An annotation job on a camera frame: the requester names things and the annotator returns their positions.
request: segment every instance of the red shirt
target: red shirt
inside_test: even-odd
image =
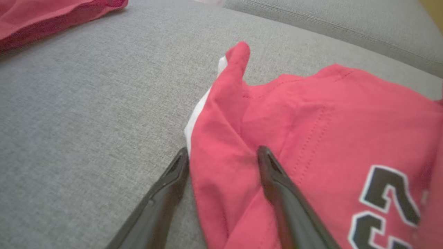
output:
[[[210,249],[280,248],[259,145],[273,151],[343,249],[443,248],[440,104],[339,65],[248,86],[248,45],[226,58],[186,129]]]

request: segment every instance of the white trim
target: white trim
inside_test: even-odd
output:
[[[357,220],[359,218],[361,218],[361,217],[366,216],[366,215],[370,215],[370,216],[375,217],[375,218],[377,218],[377,219],[379,219],[381,221],[381,228],[380,229],[377,229],[375,227],[371,227],[371,234],[369,235],[368,245],[370,245],[370,246],[372,246],[372,247],[374,247],[376,249],[386,249],[386,248],[384,248],[384,247],[382,247],[380,245],[375,244],[375,242],[374,242],[374,238],[375,238],[376,234],[379,234],[381,236],[385,236],[385,233],[386,233],[386,219],[381,217],[380,215],[374,214],[371,211],[364,211],[364,212],[361,212],[361,213],[358,213],[358,214],[354,214],[352,216],[351,230],[349,231],[349,235],[348,235],[349,243],[351,244],[353,249],[360,249],[355,244],[355,242],[353,240],[353,237],[354,237],[356,226],[357,226]],[[403,241],[403,240],[401,240],[399,238],[396,238],[394,236],[389,236],[388,237],[388,249],[393,248],[394,242],[400,243],[400,244],[404,245],[408,249],[412,249],[412,246],[409,243],[407,243],[407,242],[405,242],[405,241]]]
[[[220,76],[222,71],[227,66],[228,66],[228,60],[226,59],[226,56],[220,58],[220,60],[218,61],[217,77]],[[192,131],[194,130],[194,126],[195,126],[195,123],[197,122],[197,118],[199,117],[200,113],[202,113],[203,107],[205,106],[206,99],[208,98],[210,91],[211,91],[211,88],[208,89],[208,91],[205,93],[205,95],[203,95],[203,97],[197,103],[197,105],[194,108],[194,111],[191,114],[191,117],[189,118],[188,124],[185,127],[186,147],[188,148],[189,157],[191,156]]]
[[[387,166],[372,165],[372,167],[371,167],[371,169],[369,171],[368,177],[366,178],[365,186],[364,186],[363,191],[362,191],[362,193],[360,195],[360,202],[365,204],[365,205],[367,205],[367,206],[370,206],[370,207],[372,207],[372,208],[374,208],[374,209],[376,209],[376,210],[378,210],[378,211],[380,211],[382,213],[387,214],[388,211],[389,211],[389,207],[391,206],[391,199],[388,198],[388,193],[389,193],[389,190],[392,190],[392,194],[394,196],[395,206],[397,207],[397,211],[400,214],[400,217],[403,220],[403,222],[408,224],[408,225],[410,225],[410,226],[412,226],[412,227],[417,227],[416,224],[414,224],[414,223],[412,223],[412,222],[410,222],[410,221],[408,221],[406,219],[406,217],[405,217],[405,215],[404,215],[404,213],[403,213],[403,211],[402,211],[402,209],[400,207],[400,204],[398,203],[398,198],[397,198],[397,195],[396,195],[396,190],[395,190],[394,186],[392,186],[391,184],[386,185],[386,187],[385,187],[385,189],[383,191],[382,198],[386,201],[386,205],[384,206],[384,208],[380,208],[379,206],[376,206],[376,205],[374,205],[374,204],[372,204],[372,203],[370,203],[370,202],[365,200],[365,196],[366,196],[367,191],[369,189],[369,186],[371,184],[372,176],[373,176],[374,171],[375,171],[376,168],[380,168],[380,169],[384,169],[386,171],[390,171],[390,172],[392,172],[392,173],[394,173],[396,175],[399,175],[403,179],[404,188],[405,188],[404,191],[405,191],[406,197],[408,198],[408,201],[412,205],[413,209],[416,211],[417,215],[420,217],[420,211],[419,211],[419,209],[417,207],[417,204],[415,203],[414,199],[411,197],[411,194],[409,193],[408,176],[405,175],[401,171],[398,171],[396,169],[393,169],[393,168],[390,168],[390,167],[387,167]]]

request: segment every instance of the black number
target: black number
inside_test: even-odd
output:
[[[408,189],[408,178],[403,173],[384,166],[373,166],[361,195],[361,202],[384,213],[391,200],[386,196],[394,192],[394,202],[405,223],[417,226],[420,215]]]
[[[367,206],[387,213],[391,199],[387,194],[393,192],[393,198],[398,213],[410,226],[416,227],[420,222],[418,208],[409,194],[408,178],[405,174],[395,169],[374,165],[372,166],[360,201]],[[352,226],[349,233],[349,242],[354,249],[384,249],[374,243],[375,232],[385,235],[385,218],[365,211],[352,217]],[[403,240],[389,236],[388,249],[411,249]]]

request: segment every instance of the red fabric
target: red fabric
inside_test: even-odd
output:
[[[0,52],[97,19],[128,0],[1,0]]]
[[[343,249],[357,249],[349,239],[352,220],[366,211],[386,220],[385,234],[376,234],[374,243],[387,248],[394,236],[415,244],[417,228],[402,221],[394,201],[383,213],[359,200],[373,165],[405,174],[417,206],[432,176],[433,198],[425,211],[431,218],[425,217],[423,226],[440,232],[420,248],[443,248],[438,192],[443,173],[441,165],[433,167],[442,106],[339,65],[307,78],[281,75],[248,86],[242,80],[248,45],[239,43],[226,57],[228,66],[214,82],[191,136],[190,173],[208,248],[280,248],[273,207],[260,185],[259,145],[274,152]]]

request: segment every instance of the sofa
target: sofa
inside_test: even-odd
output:
[[[218,59],[241,40],[251,85],[337,63],[441,99],[443,36],[418,2],[329,2],[299,0],[294,13],[281,10],[294,9],[284,0],[130,0],[2,54],[0,248],[106,248],[186,145],[183,129]],[[371,20],[346,35],[362,16]],[[206,248],[190,180],[166,248]]]

